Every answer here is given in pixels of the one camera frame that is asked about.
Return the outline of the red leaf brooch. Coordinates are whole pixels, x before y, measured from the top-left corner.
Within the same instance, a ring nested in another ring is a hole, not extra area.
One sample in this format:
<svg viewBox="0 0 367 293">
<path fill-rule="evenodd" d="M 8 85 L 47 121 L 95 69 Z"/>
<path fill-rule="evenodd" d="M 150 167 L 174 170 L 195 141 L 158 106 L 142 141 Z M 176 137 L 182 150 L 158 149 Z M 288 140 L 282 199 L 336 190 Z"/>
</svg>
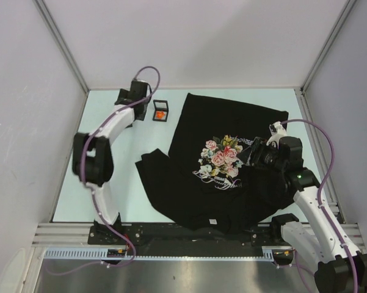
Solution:
<svg viewBox="0 0 367 293">
<path fill-rule="evenodd" d="M 155 119 L 156 120 L 164 120 L 166 116 L 166 113 L 163 111 L 156 111 L 155 113 Z"/>
</svg>

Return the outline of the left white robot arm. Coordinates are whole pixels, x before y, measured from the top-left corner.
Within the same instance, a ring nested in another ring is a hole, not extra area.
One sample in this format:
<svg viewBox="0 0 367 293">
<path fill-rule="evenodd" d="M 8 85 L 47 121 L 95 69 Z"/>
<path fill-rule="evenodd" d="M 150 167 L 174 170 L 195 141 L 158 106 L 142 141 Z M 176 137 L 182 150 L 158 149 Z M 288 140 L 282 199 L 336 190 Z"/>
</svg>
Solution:
<svg viewBox="0 0 367 293">
<path fill-rule="evenodd" d="M 123 236 L 122 228 L 115 224 L 120 213 L 109 184 L 114 172 L 111 146 L 124 129 L 144 119 L 151 94 L 147 82 L 133 80 L 129 90 L 119 91 L 113 112 L 96 130 L 74 135 L 72 171 L 91 190 L 95 221 L 104 225 L 101 236 L 110 244 Z"/>
</svg>

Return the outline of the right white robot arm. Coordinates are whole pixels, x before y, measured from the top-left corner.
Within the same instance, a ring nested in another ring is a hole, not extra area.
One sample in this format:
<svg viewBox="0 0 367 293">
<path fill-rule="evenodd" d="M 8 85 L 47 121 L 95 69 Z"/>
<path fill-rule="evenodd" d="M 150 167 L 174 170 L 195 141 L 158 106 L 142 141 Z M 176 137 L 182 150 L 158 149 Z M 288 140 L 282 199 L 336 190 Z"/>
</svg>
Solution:
<svg viewBox="0 0 367 293">
<path fill-rule="evenodd" d="M 293 215 L 283 215 L 270 228 L 269 237 L 277 245 L 287 242 L 295 249 L 295 257 L 302 258 L 313 273 L 317 290 L 367 292 L 367 253 L 353 243 L 322 199 L 319 181 L 303 165 L 301 140 L 286 136 L 269 143 L 257 137 L 237 157 L 245 165 L 277 172 L 286 190 L 295 191 L 293 200 L 312 233 Z"/>
</svg>

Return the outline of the right black display box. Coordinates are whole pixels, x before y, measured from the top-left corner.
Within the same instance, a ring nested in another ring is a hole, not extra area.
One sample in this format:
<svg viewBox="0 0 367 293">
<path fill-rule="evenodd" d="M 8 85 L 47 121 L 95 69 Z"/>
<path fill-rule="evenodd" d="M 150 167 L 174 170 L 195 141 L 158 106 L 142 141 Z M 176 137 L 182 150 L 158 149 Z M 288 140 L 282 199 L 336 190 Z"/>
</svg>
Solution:
<svg viewBox="0 0 367 293">
<path fill-rule="evenodd" d="M 168 105 L 168 101 L 167 100 L 159 100 L 159 99 L 154 99 L 153 100 L 153 105 L 154 105 L 154 114 L 153 114 L 153 121 L 159 121 L 159 122 L 166 122 L 168 119 L 168 115 L 169 115 L 169 105 Z M 164 120 L 156 120 L 155 119 L 155 113 L 156 111 L 163 111 L 166 113 L 165 119 Z"/>
</svg>

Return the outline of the black floral print t-shirt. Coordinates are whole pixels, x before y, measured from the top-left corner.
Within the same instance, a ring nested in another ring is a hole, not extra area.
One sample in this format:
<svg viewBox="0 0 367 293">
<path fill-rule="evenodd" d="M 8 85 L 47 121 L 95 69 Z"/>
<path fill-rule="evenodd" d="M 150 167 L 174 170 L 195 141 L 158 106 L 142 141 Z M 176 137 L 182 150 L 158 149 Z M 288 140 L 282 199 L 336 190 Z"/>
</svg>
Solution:
<svg viewBox="0 0 367 293">
<path fill-rule="evenodd" d="M 190 230 L 238 234 L 293 203 L 281 174 L 244 165 L 238 154 L 287 111 L 188 94 L 167 153 L 136 163 L 152 207 Z"/>
</svg>

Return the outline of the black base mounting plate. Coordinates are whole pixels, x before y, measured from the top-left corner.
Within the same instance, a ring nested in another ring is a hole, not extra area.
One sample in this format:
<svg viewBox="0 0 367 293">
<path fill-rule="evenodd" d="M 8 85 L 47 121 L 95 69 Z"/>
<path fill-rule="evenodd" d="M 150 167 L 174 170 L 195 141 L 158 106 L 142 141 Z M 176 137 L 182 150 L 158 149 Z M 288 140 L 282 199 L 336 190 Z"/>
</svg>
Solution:
<svg viewBox="0 0 367 293">
<path fill-rule="evenodd" d="M 118 232 L 135 246 L 149 244 L 151 241 L 238 241 L 249 243 L 254 247 L 287 246 L 285 242 L 269 226 L 254 226 L 239 234 L 224 234 L 212 228 L 192 231 L 176 223 L 122 223 Z"/>
</svg>

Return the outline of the aluminium frame rail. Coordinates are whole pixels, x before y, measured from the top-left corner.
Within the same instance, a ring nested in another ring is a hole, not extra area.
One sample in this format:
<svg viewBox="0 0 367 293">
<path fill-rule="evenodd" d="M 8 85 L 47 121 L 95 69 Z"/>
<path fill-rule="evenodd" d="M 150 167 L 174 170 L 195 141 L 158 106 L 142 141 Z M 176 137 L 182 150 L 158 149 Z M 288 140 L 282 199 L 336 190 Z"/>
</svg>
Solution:
<svg viewBox="0 0 367 293">
<path fill-rule="evenodd" d="M 87 245 L 92 223 L 40 223 L 35 232 L 33 245 L 39 246 L 60 246 L 64 247 Z M 359 246 L 365 248 L 357 224 L 341 224 L 347 236 Z"/>
</svg>

